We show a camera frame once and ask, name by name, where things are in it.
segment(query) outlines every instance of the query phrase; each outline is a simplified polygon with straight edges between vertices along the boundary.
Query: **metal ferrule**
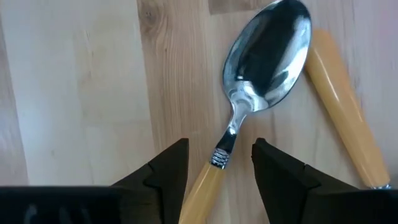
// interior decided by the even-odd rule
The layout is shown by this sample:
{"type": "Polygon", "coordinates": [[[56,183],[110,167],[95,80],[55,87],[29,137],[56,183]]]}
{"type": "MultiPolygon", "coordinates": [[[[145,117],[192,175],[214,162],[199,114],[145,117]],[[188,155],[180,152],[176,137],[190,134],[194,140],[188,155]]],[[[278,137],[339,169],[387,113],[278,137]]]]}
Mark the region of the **metal ferrule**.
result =
{"type": "Polygon", "coordinates": [[[392,187],[389,184],[382,186],[382,187],[372,187],[373,190],[390,190],[391,188],[392,187]]]}
{"type": "Polygon", "coordinates": [[[225,169],[228,163],[229,154],[222,149],[215,149],[213,156],[211,157],[211,165],[216,166],[220,169],[225,169]]]}

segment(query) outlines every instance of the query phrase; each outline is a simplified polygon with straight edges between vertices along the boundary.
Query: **black plastic holder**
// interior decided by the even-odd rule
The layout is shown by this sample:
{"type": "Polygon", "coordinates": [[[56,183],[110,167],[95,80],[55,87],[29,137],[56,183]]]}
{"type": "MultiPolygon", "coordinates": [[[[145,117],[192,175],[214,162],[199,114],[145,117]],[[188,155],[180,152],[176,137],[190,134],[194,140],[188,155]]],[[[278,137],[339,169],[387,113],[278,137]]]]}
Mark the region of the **black plastic holder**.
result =
{"type": "Polygon", "coordinates": [[[271,224],[398,223],[398,191],[359,190],[257,139],[256,182],[271,224]]]}
{"type": "MultiPolygon", "coordinates": [[[[398,223],[398,191],[358,190],[257,139],[256,182],[271,224],[398,223]]],[[[188,139],[110,187],[0,187],[0,224],[177,224],[188,139]]]]}

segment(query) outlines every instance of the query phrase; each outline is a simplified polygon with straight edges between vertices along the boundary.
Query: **cutlery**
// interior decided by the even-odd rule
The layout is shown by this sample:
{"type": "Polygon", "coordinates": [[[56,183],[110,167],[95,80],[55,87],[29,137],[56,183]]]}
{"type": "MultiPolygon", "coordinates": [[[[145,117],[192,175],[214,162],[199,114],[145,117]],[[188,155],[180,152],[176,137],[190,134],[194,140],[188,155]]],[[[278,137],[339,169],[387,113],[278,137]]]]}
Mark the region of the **cutlery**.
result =
{"type": "Polygon", "coordinates": [[[223,69],[223,88],[233,115],[183,204],[180,224],[205,222],[220,194],[243,120],[289,93],[303,69],[311,34],[307,8],[297,0],[282,0],[255,15],[236,39],[223,69]]]}

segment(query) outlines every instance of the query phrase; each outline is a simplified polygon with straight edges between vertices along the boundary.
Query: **knife handle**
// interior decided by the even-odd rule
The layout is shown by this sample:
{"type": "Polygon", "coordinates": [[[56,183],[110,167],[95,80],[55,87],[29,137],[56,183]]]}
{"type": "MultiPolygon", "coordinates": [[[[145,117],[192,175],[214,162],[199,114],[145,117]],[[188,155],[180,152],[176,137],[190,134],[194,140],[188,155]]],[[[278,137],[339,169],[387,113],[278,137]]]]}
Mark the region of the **knife handle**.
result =
{"type": "Polygon", "coordinates": [[[199,224],[205,220],[220,194],[225,170],[206,163],[182,205],[179,224],[199,224]]]}
{"type": "Polygon", "coordinates": [[[381,151],[358,105],[335,41],[328,32],[313,31],[305,69],[365,185],[374,189],[387,186],[390,177],[381,151]]]}

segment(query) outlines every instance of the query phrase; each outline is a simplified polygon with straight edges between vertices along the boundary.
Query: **wooden table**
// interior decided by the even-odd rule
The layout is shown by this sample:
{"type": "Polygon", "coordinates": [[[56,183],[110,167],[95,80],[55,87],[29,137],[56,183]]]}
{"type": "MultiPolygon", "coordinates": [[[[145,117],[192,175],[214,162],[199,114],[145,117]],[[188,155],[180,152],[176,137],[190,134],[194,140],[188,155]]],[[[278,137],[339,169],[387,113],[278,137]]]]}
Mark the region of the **wooden table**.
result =
{"type": "MultiPolygon", "coordinates": [[[[398,177],[395,0],[306,0],[340,45],[392,176],[398,177]]],[[[109,185],[180,138],[187,190],[228,123],[229,47],[268,0],[3,0],[0,184],[109,185]]],[[[208,223],[267,223],[254,180],[258,137],[361,186],[303,75],[275,108],[248,118],[208,223]]]]}

